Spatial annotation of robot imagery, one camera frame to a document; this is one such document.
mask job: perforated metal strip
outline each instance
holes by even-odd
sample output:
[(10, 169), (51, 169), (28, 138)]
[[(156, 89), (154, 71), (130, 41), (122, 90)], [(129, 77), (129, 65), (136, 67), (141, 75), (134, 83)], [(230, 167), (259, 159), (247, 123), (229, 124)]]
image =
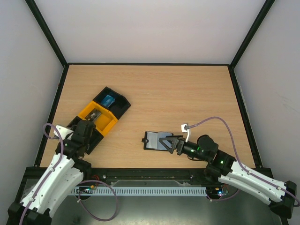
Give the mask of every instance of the perforated metal strip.
[[(118, 196), (206, 196), (205, 187), (113, 187)], [(81, 195), (113, 195), (107, 187), (97, 187)], [(79, 187), (74, 188), (69, 195), (79, 193)]]

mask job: wooden table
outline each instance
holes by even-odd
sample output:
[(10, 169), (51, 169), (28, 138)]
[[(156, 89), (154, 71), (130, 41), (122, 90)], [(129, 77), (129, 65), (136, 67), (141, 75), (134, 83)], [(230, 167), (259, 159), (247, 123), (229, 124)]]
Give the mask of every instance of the wooden table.
[[(53, 124), (66, 126), (105, 86), (124, 95), (131, 107), (84, 160), (106, 168), (204, 168), (206, 163), (176, 153), (143, 150), (145, 131), (181, 134), (180, 125), (222, 117), (232, 130), (238, 154), (254, 167), (228, 68), (223, 66), (71, 65)], [(192, 129), (190, 141), (208, 134), (234, 156), (226, 127), (211, 120)], [(48, 140), (41, 166), (47, 167), (58, 141)]]

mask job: white wall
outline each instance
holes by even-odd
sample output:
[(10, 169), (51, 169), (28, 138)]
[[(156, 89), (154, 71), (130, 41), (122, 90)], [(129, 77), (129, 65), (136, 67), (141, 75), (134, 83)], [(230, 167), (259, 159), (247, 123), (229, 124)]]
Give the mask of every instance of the white wall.
[(23, 0), (0, 3), (0, 224), (33, 166), (62, 66)]
[(36, 0), (68, 62), (230, 63), (265, 0)]
[[(263, 165), (300, 193), (300, 1), (277, 0), (235, 71)], [(290, 225), (298, 225), (295, 208)]]

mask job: blue object in bin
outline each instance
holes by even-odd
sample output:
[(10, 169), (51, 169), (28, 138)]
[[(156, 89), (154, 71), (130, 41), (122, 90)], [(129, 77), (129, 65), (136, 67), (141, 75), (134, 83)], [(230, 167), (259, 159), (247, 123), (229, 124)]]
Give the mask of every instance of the blue object in bin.
[(114, 102), (115, 102), (114, 97), (112, 97), (110, 95), (106, 95), (106, 97), (102, 100), (101, 105), (108, 108)]

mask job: wood grain surface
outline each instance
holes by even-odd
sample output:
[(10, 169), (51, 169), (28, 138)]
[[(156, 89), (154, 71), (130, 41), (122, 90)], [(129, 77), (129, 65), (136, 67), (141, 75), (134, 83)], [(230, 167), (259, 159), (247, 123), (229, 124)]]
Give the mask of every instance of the wood grain surface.
[[(229, 124), (239, 156), (254, 167), (227, 67), (71, 65), (54, 125), (66, 126), (105, 86), (124, 95), (131, 107), (84, 160), (106, 168), (205, 168), (176, 153), (143, 150), (145, 131), (181, 134), (180, 125), (219, 116)], [(234, 155), (226, 127), (211, 120), (192, 129), (191, 141), (208, 134), (219, 149)], [(47, 167), (57, 140), (48, 140), (41, 166)]]

